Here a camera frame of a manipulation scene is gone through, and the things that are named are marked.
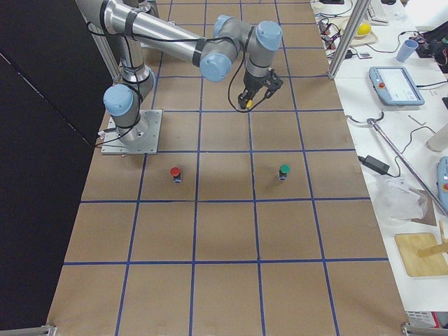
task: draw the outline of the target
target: yellow lemon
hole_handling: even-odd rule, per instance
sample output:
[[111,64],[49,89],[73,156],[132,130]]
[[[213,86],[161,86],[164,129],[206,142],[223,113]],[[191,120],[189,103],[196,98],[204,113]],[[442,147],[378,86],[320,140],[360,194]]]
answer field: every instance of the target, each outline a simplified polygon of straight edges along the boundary
[[364,36],[370,33],[372,30],[372,27],[368,23],[363,23],[361,26],[359,26],[358,31],[356,32],[356,35],[358,36]]

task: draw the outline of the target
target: green bottle cap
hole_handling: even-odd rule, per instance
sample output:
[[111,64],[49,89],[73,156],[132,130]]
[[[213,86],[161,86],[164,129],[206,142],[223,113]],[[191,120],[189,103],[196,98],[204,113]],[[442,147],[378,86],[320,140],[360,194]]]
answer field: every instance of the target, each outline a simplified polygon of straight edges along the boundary
[[289,173],[290,170],[291,170],[291,168],[287,164],[283,164],[280,167],[280,172],[282,172],[283,174]]

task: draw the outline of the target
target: brown tiled surface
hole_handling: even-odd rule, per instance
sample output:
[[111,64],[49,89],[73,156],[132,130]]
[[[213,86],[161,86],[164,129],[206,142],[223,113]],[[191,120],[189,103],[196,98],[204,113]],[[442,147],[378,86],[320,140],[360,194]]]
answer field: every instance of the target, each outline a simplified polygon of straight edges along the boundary
[[219,14],[280,20],[286,49],[273,67],[284,85],[250,115],[232,112],[241,56],[211,83],[144,51],[160,75],[142,104],[164,109],[160,152],[95,152],[48,317],[61,335],[400,334],[347,122],[311,7],[298,2],[248,0],[240,13],[239,0],[158,1],[162,18],[208,36]]

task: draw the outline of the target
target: metal base plate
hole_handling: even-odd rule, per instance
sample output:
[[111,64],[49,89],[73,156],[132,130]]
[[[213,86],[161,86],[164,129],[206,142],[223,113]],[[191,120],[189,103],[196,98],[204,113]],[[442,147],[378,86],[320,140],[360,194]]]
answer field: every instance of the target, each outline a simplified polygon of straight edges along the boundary
[[[121,140],[106,143],[101,147],[103,155],[131,155],[131,154],[157,154],[159,144],[160,126],[162,124],[163,110],[140,110],[141,117],[149,125],[145,136],[136,144],[125,144]],[[112,118],[109,120],[108,128],[114,128],[115,123]],[[106,133],[104,142],[117,138],[115,132]]]

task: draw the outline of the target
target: black backdrop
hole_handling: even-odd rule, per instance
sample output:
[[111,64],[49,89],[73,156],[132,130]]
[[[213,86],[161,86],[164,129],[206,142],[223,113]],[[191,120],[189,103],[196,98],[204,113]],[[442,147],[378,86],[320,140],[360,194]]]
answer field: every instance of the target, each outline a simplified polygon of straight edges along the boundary
[[[0,330],[46,323],[111,84],[74,0],[0,7]],[[45,97],[37,94],[19,71]]]

